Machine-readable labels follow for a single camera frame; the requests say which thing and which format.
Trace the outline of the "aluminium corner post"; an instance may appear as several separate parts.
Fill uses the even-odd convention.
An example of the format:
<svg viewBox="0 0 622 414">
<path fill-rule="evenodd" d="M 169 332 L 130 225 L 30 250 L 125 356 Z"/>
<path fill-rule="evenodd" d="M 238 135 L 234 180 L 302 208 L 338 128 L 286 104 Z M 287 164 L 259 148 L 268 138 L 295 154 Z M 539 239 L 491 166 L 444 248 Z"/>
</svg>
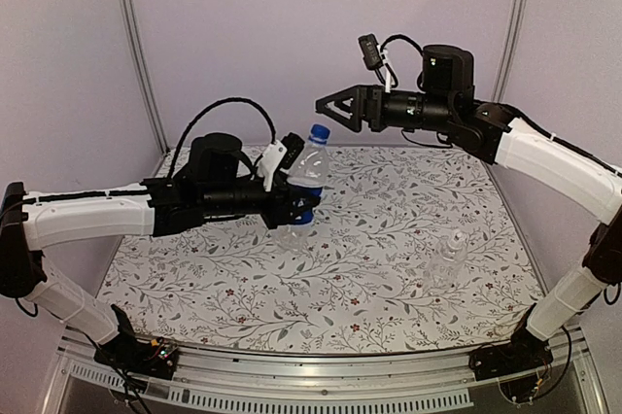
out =
<svg viewBox="0 0 622 414">
<path fill-rule="evenodd" d="M 130 56 L 135 69 L 137 83 L 141 92 L 145 112 L 159 151 L 166 154 L 168 141 L 163 122 L 156 104 L 155 93 L 142 44 L 138 17 L 133 0 L 119 0 L 121 17 L 127 37 Z"/>
<path fill-rule="evenodd" d="M 527 3 L 528 0 L 511 0 L 509 22 L 492 91 L 492 100 L 494 102 L 503 101 L 511 75 L 513 60 L 519 44 Z"/>
</svg>

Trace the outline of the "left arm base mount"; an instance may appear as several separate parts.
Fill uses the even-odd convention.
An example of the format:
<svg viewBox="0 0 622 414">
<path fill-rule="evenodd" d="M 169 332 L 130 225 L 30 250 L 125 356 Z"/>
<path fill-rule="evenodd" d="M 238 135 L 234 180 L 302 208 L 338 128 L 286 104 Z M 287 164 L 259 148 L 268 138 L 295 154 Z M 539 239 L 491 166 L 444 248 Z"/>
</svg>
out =
<svg viewBox="0 0 622 414">
<path fill-rule="evenodd" d="M 115 304 L 112 310 L 120 333 L 110 342 L 97 345 L 94 360 L 121 371 L 172 380 L 179 359 L 178 344 L 161 336 L 140 341 L 126 313 Z"/>
</svg>

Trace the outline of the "left aluminium corner post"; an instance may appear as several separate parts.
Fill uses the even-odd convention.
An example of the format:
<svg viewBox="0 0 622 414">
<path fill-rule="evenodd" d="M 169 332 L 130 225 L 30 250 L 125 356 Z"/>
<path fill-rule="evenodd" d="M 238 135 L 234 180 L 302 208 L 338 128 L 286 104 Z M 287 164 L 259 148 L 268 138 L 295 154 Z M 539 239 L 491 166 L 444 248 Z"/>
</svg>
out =
<svg viewBox="0 0 622 414">
<path fill-rule="evenodd" d="M 135 69 L 137 83 L 141 92 L 145 112 L 159 151 L 166 154 L 168 141 L 163 122 L 156 104 L 155 93 L 142 44 L 138 17 L 133 0 L 119 0 L 121 17 L 127 37 L 130 56 Z"/>
</svg>

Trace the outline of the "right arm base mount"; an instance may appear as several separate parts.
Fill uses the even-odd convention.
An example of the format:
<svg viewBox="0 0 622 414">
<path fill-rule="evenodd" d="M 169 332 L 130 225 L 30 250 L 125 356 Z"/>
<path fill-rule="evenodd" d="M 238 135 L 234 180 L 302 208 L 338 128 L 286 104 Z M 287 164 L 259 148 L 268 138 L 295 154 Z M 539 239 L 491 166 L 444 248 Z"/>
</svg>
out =
<svg viewBox="0 0 622 414">
<path fill-rule="evenodd" d="M 477 381 L 545 367 L 552 362 L 548 342 L 531 335 L 525 328 L 515 331 L 508 342 L 486 343 L 468 355 L 468 367 Z"/>
</svg>

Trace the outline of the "right aluminium corner post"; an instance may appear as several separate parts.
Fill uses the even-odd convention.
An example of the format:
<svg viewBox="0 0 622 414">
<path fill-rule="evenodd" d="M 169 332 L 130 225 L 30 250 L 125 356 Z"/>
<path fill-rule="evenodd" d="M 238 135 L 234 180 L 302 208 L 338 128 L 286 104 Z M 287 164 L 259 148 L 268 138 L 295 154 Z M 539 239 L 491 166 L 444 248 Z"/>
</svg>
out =
<svg viewBox="0 0 622 414">
<path fill-rule="evenodd" d="M 494 102 L 503 101 L 511 75 L 513 60 L 519 44 L 527 3 L 528 0 L 511 0 L 509 22 L 492 91 L 492 100 Z"/>
</svg>

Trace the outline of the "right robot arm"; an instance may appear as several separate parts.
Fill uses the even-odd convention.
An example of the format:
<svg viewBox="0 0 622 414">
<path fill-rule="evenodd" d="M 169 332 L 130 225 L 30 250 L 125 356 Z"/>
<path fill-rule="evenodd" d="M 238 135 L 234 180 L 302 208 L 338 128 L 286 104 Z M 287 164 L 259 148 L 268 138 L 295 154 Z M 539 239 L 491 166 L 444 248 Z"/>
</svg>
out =
<svg viewBox="0 0 622 414">
<path fill-rule="evenodd" d="M 621 281 L 621 171 L 537 126 L 517 108 L 475 99 L 474 59 L 448 45 L 420 51 L 419 90 L 397 90 L 391 78 L 356 85 L 315 103 L 323 114 L 354 132 L 389 127 L 427 130 L 491 165 L 523 173 L 591 213 L 599 222 L 582 263 L 536 303 L 502 351 L 502 362 L 522 371 L 548 340 L 607 286 Z"/>
</svg>

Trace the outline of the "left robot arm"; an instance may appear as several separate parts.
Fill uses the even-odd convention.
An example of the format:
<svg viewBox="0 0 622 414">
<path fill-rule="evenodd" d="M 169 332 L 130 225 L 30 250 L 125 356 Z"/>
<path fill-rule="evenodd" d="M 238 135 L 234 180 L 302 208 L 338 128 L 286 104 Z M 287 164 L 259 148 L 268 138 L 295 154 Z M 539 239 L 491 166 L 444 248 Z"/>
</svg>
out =
<svg viewBox="0 0 622 414">
<path fill-rule="evenodd" d="M 45 248 L 108 236 L 164 237 L 247 215 L 260 216 L 269 229 L 294 224 L 320 203 L 317 193 L 287 180 L 302 148 L 290 133 L 250 160 L 240 139 L 211 133 L 192 141 L 182 167 L 123 188 L 43 194 L 11 183 L 1 205 L 1 294 L 48 310 L 105 346 L 122 368 L 137 368 L 145 351 L 126 314 L 46 262 Z"/>
</svg>

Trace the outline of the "blue bottle cap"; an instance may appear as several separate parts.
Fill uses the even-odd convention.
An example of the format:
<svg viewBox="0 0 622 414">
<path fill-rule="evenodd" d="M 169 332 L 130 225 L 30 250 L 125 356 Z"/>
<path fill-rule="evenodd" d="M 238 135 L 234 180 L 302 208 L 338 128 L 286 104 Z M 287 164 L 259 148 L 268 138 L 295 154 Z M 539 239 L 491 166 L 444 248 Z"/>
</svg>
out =
<svg viewBox="0 0 622 414">
<path fill-rule="evenodd" d="M 330 129 L 324 125 L 315 123 L 312 125 L 308 140 L 314 144 L 325 146 L 328 143 Z"/>
</svg>

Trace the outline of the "aluminium front rail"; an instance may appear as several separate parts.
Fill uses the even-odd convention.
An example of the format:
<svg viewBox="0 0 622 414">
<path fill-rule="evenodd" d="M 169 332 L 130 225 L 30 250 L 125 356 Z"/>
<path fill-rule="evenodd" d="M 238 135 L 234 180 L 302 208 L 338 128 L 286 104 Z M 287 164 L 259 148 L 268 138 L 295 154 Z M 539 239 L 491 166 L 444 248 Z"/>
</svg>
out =
<svg viewBox="0 0 622 414">
<path fill-rule="evenodd" d="M 58 345 L 46 413 L 609 413 L 582 331 L 550 343 L 538 399 L 517 392 L 530 371 L 477 379 L 469 348 L 389 355 L 292 355 L 185 344 L 169 380 L 124 388 L 93 348 L 68 329 Z"/>
</svg>

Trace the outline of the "floral patterned table mat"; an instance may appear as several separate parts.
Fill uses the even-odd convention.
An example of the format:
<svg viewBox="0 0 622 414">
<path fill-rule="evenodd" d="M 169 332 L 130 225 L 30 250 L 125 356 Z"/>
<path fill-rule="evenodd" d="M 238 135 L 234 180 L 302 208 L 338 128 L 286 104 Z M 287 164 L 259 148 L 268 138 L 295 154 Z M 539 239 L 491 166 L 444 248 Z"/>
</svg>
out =
<svg viewBox="0 0 622 414">
<path fill-rule="evenodd" d="M 99 298 L 136 331 L 290 353 L 397 353 L 510 335 L 542 290 L 483 164 L 457 150 L 333 148 L 306 247 L 248 217 L 125 238 Z M 460 229 L 456 284 L 423 291 L 438 240 Z"/>
</svg>

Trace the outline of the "Pepsi bottle blue label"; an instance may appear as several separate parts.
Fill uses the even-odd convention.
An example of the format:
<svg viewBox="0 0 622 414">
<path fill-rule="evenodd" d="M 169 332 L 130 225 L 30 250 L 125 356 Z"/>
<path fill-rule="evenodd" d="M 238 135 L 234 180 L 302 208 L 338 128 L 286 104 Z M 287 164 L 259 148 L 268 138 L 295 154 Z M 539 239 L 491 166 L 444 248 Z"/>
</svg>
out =
<svg viewBox="0 0 622 414">
<path fill-rule="evenodd" d="M 291 186 L 312 194 L 316 199 L 322 197 L 329 172 L 327 151 L 330 130 L 315 123 L 307 143 L 289 171 L 288 183 Z M 293 224 L 280 226 L 275 233 L 277 245 L 286 251 L 298 252 L 306 245 L 306 240 L 313 229 L 314 212 L 307 210 L 294 219 Z"/>
</svg>

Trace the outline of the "clear plastic bottle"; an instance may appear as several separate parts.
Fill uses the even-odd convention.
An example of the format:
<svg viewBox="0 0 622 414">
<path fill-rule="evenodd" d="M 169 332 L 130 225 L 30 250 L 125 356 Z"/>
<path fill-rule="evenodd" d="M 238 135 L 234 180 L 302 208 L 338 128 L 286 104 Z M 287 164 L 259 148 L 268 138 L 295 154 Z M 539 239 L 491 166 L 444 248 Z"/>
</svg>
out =
<svg viewBox="0 0 622 414">
<path fill-rule="evenodd" d="M 467 259 L 467 234 L 460 229 L 441 237 L 424 270 L 423 291 L 445 292 L 457 282 Z"/>
</svg>

